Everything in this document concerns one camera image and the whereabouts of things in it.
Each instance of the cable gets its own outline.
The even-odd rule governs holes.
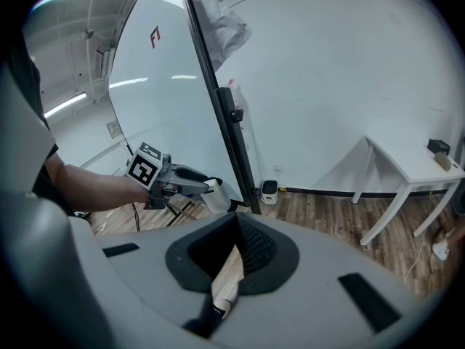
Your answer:
[[[419,258],[420,258],[420,255],[421,255],[421,250],[423,249],[423,244],[424,244],[425,235],[426,235],[426,230],[423,232],[423,240],[421,241],[420,250],[418,251],[418,255],[417,255],[417,257],[416,257],[416,260],[415,260],[415,262],[412,264],[412,266],[410,266],[410,269],[408,269],[407,274],[405,274],[404,282],[405,282],[405,280],[407,279],[408,274],[410,274],[410,272],[412,271],[413,267],[414,267],[414,266],[416,265],[416,263],[419,261]]]
[[[429,277],[436,272],[435,270],[433,270],[433,267],[431,266],[432,256],[433,256],[433,253],[429,255],[429,273],[426,278],[426,295],[427,296],[429,296]]]
[[[136,222],[136,229],[137,231],[140,231],[139,213],[137,213],[137,209],[134,203],[132,203],[132,208],[134,208],[134,221]]]

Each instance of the ceiling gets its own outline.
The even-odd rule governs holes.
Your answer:
[[[23,33],[41,73],[45,112],[82,92],[88,97],[80,106],[107,98],[106,79],[96,76],[96,51],[115,46],[135,1],[52,0],[32,11]],[[94,35],[87,40],[88,29]]]

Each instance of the white table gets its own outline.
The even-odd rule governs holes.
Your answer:
[[[362,195],[369,175],[369,168],[373,160],[373,151],[376,150],[386,158],[403,176],[404,180],[397,195],[381,216],[378,222],[366,234],[360,244],[365,246],[378,233],[384,229],[388,222],[394,217],[397,211],[407,199],[413,188],[424,185],[438,185],[450,183],[450,187],[442,197],[437,207],[431,212],[428,218],[413,232],[414,236],[419,236],[434,221],[438,214],[449,202],[454,191],[457,189],[460,180],[465,177],[463,169],[451,158],[452,167],[446,172],[435,160],[434,154],[418,141],[405,136],[396,135],[375,135],[365,136],[368,144],[368,156],[365,166],[359,179],[359,187],[352,198],[352,203],[356,204]]]

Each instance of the small white container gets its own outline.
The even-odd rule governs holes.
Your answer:
[[[214,178],[204,181],[209,186],[208,194],[201,194],[206,206],[213,213],[226,213],[231,207],[231,200],[226,196],[224,190]]]

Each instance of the red marking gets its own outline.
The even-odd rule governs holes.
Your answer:
[[[152,42],[152,49],[155,49],[155,36],[154,33],[157,33],[157,40],[160,41],[160,31],[158,29],[158,26],[155,27],[155,30],[150,34],[150,41]]]

